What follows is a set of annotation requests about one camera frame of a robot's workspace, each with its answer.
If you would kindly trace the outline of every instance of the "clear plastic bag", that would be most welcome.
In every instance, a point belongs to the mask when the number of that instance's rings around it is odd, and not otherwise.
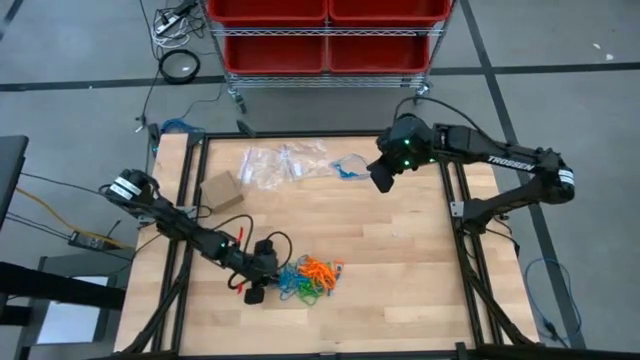
[[[322,140],[287,143],[282,145],[281,153],[293,181],[333,175]]]
[[[282,154],[278,150],[250,147],[244,153],[238,179],[243,186],[275,190],[288,177]]]
[[[331,163],[342,180],[366,180],[370,178],[367,160],[358,154],[350,154]]]

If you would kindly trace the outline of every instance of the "small cardboard box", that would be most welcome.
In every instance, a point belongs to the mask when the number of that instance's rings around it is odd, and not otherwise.
[[[203,181],[200,188],[207,205],[214,213],[222,212],[244,200],[238,185],[228,171]]]

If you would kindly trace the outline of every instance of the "rubber band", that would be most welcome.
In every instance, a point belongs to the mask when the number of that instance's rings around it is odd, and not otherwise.
[[[323,263],[303,255],[294,264],[287,264],[280,272],[280,300],[296,295],[303,303],[313,306],[324,295],[331,295],[344,267],[342,261]]]

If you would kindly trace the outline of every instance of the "red plastic bin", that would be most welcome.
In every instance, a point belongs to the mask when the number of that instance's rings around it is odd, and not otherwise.
[[[328,0],[209,0],[209,16],[225,26],[323,26]]]
[[[227,36],[225,67],[235,74],[319,73],[324,70],[321,36]]]
[[[329,0],[335,26],[430,27],[449,16],[450,0]]]
[[[426,36],[332,36],[329,70],[336,73],[418,73],[429,65]]]

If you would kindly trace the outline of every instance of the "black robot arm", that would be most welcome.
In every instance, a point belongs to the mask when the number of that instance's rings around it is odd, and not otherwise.
[[[205,259],[222,268],[230,268],[252,283],[245,302],[262,302],[263,287],[277,281],[278,260],[269,239],[256,242],[253,254],[240,248],[239,242],[222,230],[206,229],[160,195],[160,186],[140,170],[123,170],[106,189],[104,196],[134,217],[151,217],[158,232],[171,241],[186,241]]]
[[[513,209],[536,204],[561,204],[574,197],[573,171],[551,149],[529,149],[491,139],[479,129],[459,125],[427,126],[412,114],[400,116],[376,141],[382,155],[367,169],[385,193],[393,176],[433,162],[485,162],[534,174],[529,183],[490,199],[451,204],[465,230],[484,233],[491,219]]]

